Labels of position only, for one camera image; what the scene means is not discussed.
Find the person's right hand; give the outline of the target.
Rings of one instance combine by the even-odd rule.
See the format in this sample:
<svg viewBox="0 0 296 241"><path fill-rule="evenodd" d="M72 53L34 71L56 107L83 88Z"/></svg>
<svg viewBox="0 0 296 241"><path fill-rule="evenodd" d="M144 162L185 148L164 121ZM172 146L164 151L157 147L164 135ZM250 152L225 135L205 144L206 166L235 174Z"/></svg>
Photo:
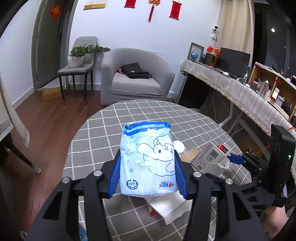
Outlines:
<svg viewBox="0 0 296 241"><path fill-rule="evenodd" d="M285 207L270 206L264 211L263 227L270 239L274 238L288 221Z"/></svg>

